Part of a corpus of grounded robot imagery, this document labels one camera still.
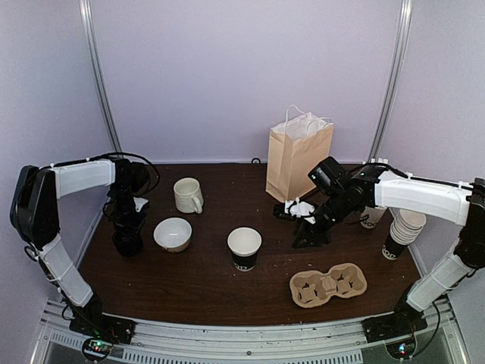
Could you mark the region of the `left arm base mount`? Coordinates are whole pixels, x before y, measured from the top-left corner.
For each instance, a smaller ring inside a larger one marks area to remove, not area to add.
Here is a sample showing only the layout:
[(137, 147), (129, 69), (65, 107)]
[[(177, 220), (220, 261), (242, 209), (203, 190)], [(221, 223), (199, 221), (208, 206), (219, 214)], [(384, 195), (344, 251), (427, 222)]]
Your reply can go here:
[(111, 344), (130, 344), (136, 323), (126, 318), (102, 315), (101, 321), (93, 323), (75, 316), (70, 321), (69, 329), (90, 337), (95, 337)]

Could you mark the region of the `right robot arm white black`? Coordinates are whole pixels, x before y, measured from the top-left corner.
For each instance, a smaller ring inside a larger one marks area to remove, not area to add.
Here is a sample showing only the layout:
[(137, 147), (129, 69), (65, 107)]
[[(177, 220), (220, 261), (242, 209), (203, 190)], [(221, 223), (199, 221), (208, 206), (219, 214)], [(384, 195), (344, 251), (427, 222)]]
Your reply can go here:
[(414, 283), (403, 303), (389, 317), (389, 329), (405, 334), (418, 315), (465, 276), (484, 267), (484, 180), (448, 182), (416, 177), (387, 163), (367, 162), (346, 170), (327, 157), (309, 173), (318, 191), (327, 196), (320, 206), (300, 198), (283, 204), (283, 212), (302, 219), (293, 247), (320, 246), (330, 241), (330, 230), (353, 212), (368, 208), (398, 209), (390, 227), (397, 245), (411, 243), (419, 235), (427, 216), (461, 227), (451, 250), (431, 272)]

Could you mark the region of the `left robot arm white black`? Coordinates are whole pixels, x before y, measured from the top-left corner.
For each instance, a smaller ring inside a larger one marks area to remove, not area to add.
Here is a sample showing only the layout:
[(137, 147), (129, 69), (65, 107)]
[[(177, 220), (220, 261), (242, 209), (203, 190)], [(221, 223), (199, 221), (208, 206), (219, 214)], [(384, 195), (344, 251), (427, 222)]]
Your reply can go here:
[(18, 175), (10, 209), (11, 225), (26, 243), (29, 257), (38, 262), (48, 280), (79, 312), (80, 325), (93, 337), (109, 329), (99, 298), (84, 280), (61, 238), (60, 199), (105, 187), (108, 200), (102, 213), (114, 226), (112, 240), (123, 257), (143, 248), (141, 230), (149, 201), (146, 194), (160, 181), (158, 169), (146, 157), (109, 152), (94, 157), (38, 167), (25, 165)]

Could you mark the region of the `black paper coffee cup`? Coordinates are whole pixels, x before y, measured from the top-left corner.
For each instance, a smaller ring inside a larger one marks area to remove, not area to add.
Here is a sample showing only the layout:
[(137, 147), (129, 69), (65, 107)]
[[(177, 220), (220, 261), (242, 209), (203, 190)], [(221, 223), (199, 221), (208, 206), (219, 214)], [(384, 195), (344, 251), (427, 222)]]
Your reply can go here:
[(227, 245), (235, 268), (239, 271), (251, 271), (257, 262), (262, 237), (253, 228), (238, 227), (229, 233)]

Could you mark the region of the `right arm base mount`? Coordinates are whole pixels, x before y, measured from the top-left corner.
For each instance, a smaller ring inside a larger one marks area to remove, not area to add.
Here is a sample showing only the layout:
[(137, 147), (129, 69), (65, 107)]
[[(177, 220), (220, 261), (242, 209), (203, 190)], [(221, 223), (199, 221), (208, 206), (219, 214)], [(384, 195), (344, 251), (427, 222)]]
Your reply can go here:
[(395, 313), (370, 317), (361, 324), (368, 343), (410, 336), (428, 327), (425, 318), (409, 319)]

